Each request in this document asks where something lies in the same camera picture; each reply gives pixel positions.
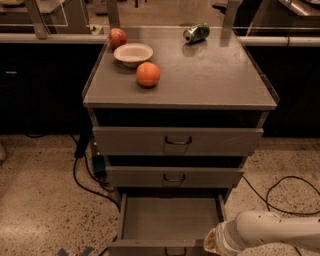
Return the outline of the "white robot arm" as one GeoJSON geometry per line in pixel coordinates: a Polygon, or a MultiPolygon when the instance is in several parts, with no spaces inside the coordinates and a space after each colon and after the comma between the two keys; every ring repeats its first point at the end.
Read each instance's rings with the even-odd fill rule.
{"type": "Polygon", "coordinates": [[[272,243],[319,252],[320,218],[284,218],[266,211],[243,211],[212,228],[203,247],[221,256],[237,256],[245,249],[272,243]]]}

